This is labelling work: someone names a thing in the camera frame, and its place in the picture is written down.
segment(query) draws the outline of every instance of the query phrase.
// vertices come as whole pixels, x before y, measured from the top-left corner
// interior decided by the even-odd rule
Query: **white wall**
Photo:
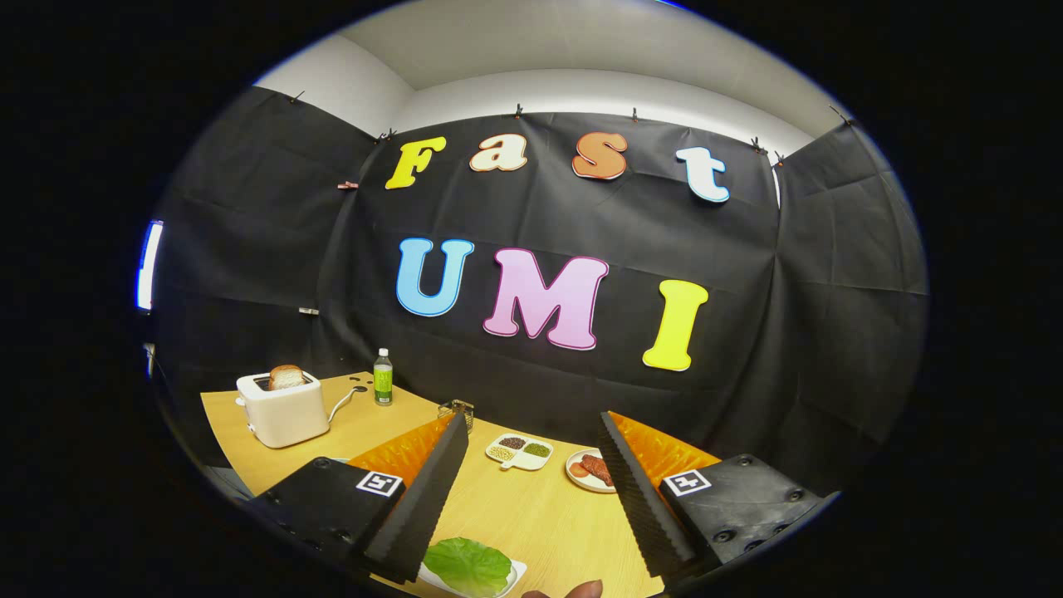
[[[791,154],[812,140],[804,131],[759,108],[684,83],[607,70],[523,70],[453,81],[415,91],[391,125],[409,131],[493,114],[596,112],[631,115],[704,129],[771,151]]]
[[[353,41],[333,35],[288,58],[255,82],[258,87],[300,96],[376,136],[414,93],[401,76]]]
[[[549,69],[487,74],[415,91],[394,71],[339,35],[279,65],[255,85],[300,97],[371,135],[388,127],[524,112],[630,115],[704,129],[743,141],[760,138],[789,155],[812,140],[796,126],[748,104],[667,79],[608,70]]]

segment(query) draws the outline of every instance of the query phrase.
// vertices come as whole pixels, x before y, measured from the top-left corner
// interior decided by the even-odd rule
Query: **meat slice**
[[[612,486],[612,477],[609,476],[609,471],[606,469],[605,461],[601,457],[585,455],[579,463],[585,469],[591,473],[591,476],[605,482],[605,485]]]

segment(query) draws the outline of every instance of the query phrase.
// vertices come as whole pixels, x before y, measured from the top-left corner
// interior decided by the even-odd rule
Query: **bread slice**
[[[280,391],[300,387],[306,381],[303,380],[303,371],[294,365],[279,365],[269,373],[269,390]]]

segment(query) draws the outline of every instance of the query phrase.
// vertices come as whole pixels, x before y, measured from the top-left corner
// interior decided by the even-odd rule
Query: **green label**
[[[377,393],[391,393],[391,371],[374,370],[373,385],[376,387]]]

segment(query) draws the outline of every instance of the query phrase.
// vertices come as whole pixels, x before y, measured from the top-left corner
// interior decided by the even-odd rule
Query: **wooden table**
[[[350,380],[350,376],[360,382]],[[321,380],[327,411],[353,386],[372,380],[366,373],[350,376]],[[328,432],[282,449],[268,448],[252,435],[243,408],[234,403],[235,391],[204,393],[202,398],[225,457],[257,496],[315,457],[350,459],[436,418],[437,404],[395,387],[393,405],[382,408],[373,403],[372,386],[368,387],[368,393],[354,393],[336,412]],[[468,537],[526,563],[527,573],[507,598],[520,598],[528,590],[563,598],[576,585],[595,579],[602,580],[610,598],[660,593],[660,578],[651,578],[646,573],[617,495],[585,491],[564,473],[569,456],[592,447],[524,434],[554,445],[554,455],[538,472],[516,467],[503,472],[497,462],[484,455],[484,449],[507,432],[523,434],[475,420],[469,450],[432,543]],[[373,577],[416,596],[454,596],[420,579],[399,585]]]

